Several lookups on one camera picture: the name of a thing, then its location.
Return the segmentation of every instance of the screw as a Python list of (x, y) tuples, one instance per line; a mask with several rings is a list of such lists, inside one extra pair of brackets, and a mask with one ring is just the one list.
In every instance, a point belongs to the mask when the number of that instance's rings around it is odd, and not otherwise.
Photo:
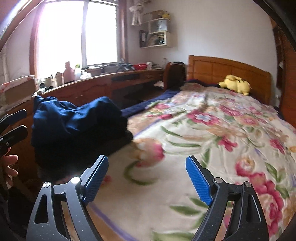
[(50, 182), (45, 182), (44, 184), (43, 184), (43, 187), (44, 188), (48, 188), (50, 186)]
[(252, 186), (252, 184), (250, 182), (245, 182), (244, 185), (248, 188), (250, 188)]
[(222, 178), (220, 178), (220, 177), (217, 177), (217, 178), (215, 178), (215, 182), (216, 182), (216, 183), (222, 183), (222, 182), (223, 182), (223, 180), (222, 180)]
[(77, 184), (77, 183), (79, 183), (79, 182), (80, 182), (80, 177), (74, 177), (74, 178), (72, 178), (72, 179), (71, 179), (71, 182), (72, 182), (73, 184)]

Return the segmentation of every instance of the window frame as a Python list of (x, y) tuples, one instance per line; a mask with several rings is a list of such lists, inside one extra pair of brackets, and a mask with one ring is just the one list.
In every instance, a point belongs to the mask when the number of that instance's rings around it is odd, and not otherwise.
[(42, 15), (45, 4), (52, 2), (60, 1), (82, 1), (83, 5), (83, 22), (82, 22), (82, 31), (81, 31), (81, 57), (82, 57), (82, 67), (87, 68), (89, 66), (99, 66), (103, 64), (114, 64), (113, 63), (97, 63), (92, 65), (87, 65), (87, 56), (86, 56), (86, 14), (89, 2), (94, 2), (98, 4), (107, 4), (111, 6), (116, 6), (116, 40), (117, 40), (117, 61), (124, 59), (128, 62), (127, 55), (127, 21), (126, 21), (126, 0), (48, 0), (44, 1), (37, 8), (37, 13), (34, 18), (31, 40), (30, 40), (30, 56), (29, 56), (29, 65), (30, 65), (30, 74), (37, 76), (37, 38), (38, 38), (38, 27), (40, 17)]

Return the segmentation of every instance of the window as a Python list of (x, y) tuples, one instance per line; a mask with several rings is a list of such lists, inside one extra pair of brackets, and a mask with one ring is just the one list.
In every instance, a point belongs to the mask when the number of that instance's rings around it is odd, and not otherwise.
[(71, 67), (114, 63), (119, 59), (118, 0), (47, 1), (36, 45), (37, 77)]

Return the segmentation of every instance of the wooden headboard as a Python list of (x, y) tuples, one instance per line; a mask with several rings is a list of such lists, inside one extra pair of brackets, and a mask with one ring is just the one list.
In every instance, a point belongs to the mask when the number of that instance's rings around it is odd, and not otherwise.
[(207, 84), (217, 84), (232, 74), (248, 81), (251, 85), (250, 95), (264, 104), (270, 103), (271, 74), (254, 66), (237, 61), (204, 57), (189, 56), (187, 80), (198, 79)]

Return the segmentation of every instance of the yellow plush toy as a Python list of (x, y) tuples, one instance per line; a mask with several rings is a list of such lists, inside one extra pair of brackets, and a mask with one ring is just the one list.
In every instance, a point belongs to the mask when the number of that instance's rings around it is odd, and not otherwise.
[(249, 95), (251, 89), (250, 84), (247, 81), (230, 74), (225, 77), (224, 82), (220, 82), (218, 84), (222, 88), (228, 88), (229, 90), (242, 93), (243, 95)]

